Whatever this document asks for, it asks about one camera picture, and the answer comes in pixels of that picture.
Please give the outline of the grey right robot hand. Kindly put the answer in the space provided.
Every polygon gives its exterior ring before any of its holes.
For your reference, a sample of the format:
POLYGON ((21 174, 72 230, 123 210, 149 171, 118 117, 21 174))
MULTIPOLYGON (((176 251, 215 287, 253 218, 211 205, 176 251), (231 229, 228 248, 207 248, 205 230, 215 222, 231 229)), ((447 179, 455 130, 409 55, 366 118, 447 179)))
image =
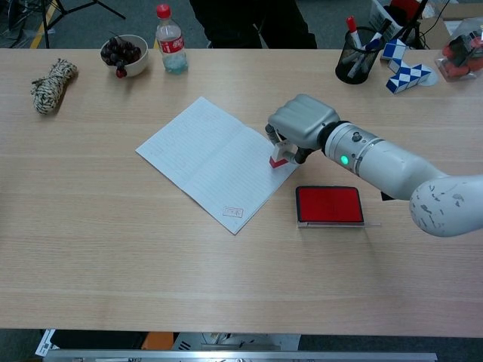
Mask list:
POLYGON ((283 140, 293 143, 294 160, 301 165, 309 155, 325 147, 324 137, 340 122, 332 107, 299 94, 269 116, 265 131, 273 145, 283 140))

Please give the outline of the red and white stamp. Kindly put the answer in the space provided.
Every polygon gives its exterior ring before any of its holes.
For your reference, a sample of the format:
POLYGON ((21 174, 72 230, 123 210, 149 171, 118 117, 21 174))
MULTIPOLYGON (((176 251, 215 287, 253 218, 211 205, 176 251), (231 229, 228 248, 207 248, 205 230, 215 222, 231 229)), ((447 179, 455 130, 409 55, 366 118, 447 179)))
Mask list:
POLYGON ((297 165, 294 156, 294 144, 288 140, 283 140, 274 145, 269 164, 273 169, 285 164, 297 165))

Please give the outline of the black mesh pen holder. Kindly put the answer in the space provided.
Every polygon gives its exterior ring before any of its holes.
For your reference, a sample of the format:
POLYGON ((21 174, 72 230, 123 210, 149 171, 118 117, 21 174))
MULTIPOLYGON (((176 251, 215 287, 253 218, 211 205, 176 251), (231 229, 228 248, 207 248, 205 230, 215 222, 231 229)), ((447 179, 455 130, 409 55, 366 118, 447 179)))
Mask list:
POLYGON ((362 84, 368 79, 371 68, 385 44, 382 35, 372 28, 360 26, 357 30, 361 48, 354 47, 352 38, 347 32, 340 59, 335 68, 336 76, 347 84, 362 84), (372 52, 363 51, 363 47, 373 38, 381 40, 380 48, 372 52))

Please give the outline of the red ink pad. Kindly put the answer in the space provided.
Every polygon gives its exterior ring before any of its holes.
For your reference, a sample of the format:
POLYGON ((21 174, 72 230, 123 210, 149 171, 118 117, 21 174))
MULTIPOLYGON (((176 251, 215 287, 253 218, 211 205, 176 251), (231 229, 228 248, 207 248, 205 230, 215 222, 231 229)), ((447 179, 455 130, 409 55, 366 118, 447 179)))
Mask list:
POLYGON ((358 189, 349 186, 298 186, 295 189, 299 228, 369 228, 358 189))

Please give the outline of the white lined notebook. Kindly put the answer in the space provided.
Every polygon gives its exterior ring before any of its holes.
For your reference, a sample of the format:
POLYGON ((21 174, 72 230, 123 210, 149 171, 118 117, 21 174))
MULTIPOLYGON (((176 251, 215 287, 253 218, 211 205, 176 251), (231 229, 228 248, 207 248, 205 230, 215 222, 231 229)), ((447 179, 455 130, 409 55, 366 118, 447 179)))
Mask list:
POLYGON ((273 149, 261 133, 199 97, 136 152, 235 235, 297 168, 272 168, 273 149))

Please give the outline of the red capped white marker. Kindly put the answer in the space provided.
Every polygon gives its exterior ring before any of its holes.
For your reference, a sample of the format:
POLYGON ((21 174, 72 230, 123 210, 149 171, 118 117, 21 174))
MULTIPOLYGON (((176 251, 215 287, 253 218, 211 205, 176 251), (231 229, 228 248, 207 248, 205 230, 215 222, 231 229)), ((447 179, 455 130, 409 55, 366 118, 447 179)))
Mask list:
POLYGON ((352 38, 352 42, 354 44, 354 47, 357 48, 357 49, 360 49, 361 48, 361 41, 360 41, 360 38, 358 36, 358 30, 357 30, 357 26, 356 26, 354 16, 351 15, 351 16, 346 18, 346 25, 348 27, 349 34, 352 38))

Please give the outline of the person in black clothes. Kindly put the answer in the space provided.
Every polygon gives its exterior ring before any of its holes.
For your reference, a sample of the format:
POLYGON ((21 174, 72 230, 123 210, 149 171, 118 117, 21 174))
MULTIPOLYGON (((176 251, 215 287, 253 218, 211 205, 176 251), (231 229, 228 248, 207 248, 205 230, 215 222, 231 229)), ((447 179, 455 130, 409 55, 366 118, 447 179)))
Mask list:
POLYGON ((316 49, 295 0, 189 0, 213 48, 316 49))

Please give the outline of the blue and white snake puzzle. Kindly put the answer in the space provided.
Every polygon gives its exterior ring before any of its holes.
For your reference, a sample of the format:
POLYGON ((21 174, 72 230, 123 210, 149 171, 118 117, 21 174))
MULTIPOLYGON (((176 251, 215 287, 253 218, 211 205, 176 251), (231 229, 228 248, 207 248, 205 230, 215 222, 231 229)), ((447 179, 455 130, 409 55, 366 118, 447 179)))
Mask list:
POLYGON ((432 68, 423 64, 410 66, 404 60, 407 46, 399 39, 388 41, 380 56, 387 62, 388 68, 393 72, 386 82, 386 88, 392 94, 411 89, 417 85, 430 86, 438 80, 432 68))

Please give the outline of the white plastic crate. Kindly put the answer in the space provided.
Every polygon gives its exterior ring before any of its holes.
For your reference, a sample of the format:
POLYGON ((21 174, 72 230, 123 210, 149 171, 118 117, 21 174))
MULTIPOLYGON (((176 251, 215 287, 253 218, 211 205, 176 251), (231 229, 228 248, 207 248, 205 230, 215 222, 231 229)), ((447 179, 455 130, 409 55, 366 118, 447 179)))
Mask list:
POLYGON ((393 39, 403 28, 397 24, 393 17, 387 12, 385 6, 389 6, 392 0, 371 0, 369 13, 369 24, 378 30, 382 27, 385 20, 391 20, 391 25, 384 32, 383 37, 386 41, 393 39))

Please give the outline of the clear plastic cola bottle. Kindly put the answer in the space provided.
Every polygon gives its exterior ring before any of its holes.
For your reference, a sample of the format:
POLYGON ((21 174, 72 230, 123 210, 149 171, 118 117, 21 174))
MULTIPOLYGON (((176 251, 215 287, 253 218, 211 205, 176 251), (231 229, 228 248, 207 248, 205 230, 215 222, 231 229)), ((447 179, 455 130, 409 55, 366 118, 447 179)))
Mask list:
POLYGON ((180 26, 172 19, 171 8, 167 4, 156 7, 159 20, 155 39, 162 54, 165 71, 180 74, 188 69, 184 38, 180 26))

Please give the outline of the brown cardboard box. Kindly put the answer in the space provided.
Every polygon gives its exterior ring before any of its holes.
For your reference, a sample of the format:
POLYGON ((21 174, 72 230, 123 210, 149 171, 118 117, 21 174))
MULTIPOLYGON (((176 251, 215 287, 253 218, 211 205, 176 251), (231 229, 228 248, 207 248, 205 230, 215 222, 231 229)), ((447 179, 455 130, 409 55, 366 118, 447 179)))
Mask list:
POLYGON ((460 23, 483 17, 483 2, 429 0, 420 20, 420 41, 424 49, 441 49, 460 23))

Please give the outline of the clear bag with red items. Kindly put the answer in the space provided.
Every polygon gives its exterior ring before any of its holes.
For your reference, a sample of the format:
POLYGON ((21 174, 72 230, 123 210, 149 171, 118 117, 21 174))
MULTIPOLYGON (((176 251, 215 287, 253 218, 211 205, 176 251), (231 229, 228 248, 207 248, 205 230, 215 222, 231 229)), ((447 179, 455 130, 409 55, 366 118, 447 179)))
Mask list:
POLYGON ((446 81, 462 81, 483 76, 483 17, 463 19, 435 64, 446 81))

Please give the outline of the beige bowl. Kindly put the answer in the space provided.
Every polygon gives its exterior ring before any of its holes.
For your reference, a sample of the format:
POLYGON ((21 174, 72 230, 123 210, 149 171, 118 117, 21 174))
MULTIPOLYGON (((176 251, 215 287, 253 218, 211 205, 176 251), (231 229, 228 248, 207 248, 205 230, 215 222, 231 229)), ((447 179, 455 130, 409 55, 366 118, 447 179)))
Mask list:
MULTIPOLYGON (((129 65, 126 66, 126 70, 127 70, 128 74, 125 78, 134 77, 134 76, 139 75, 148 66, 148 63, 149 63, 149 49, 148 49, 148 45, 147 45, 146 41, 138 35, 125 34, 125 35, 114 35, 113 37, 116 37, 116 36, 121 37, 124 40, 133 43, 135 46, 137 46, 141 49, 140 59, 138 61, 136 61, 135 63, 129 64, 129 65)), ((115 67, 114 66, 107 66, 107 67, 111 71, 111 73, 113 73, 115 75, 115 67)))

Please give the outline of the dark grape bunch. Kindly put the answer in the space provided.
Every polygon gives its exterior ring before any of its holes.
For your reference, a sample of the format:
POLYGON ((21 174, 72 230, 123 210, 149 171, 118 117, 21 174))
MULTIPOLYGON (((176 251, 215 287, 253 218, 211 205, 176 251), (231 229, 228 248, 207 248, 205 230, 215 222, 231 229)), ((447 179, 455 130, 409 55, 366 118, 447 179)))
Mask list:
POLYGON ((121 37, 111 37, 101 48, 100 56, 107 66, 115 67, 117 78, 127 76, 126 66, 138 61, 141 57, 141 49, 133 43, 121 37))

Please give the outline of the black tripod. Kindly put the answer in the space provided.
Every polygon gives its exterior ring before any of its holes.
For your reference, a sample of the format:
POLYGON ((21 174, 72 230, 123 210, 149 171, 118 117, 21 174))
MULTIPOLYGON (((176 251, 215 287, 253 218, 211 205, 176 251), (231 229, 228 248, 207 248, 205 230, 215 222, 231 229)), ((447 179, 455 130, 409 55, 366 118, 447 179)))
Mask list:
POLYGON ((64 0, 0 0, 0 48, 24 48, 27 44, 37 48, 42 41, 50 47, 49 35, 54 27, 65 17, 91 7, 101 7, 126 20, 126 16, 111 8, 102 0, 80 0, 81 3, 68 8, 64 0), (27 30, 30 17, 40 16, 38 30, 27 30))

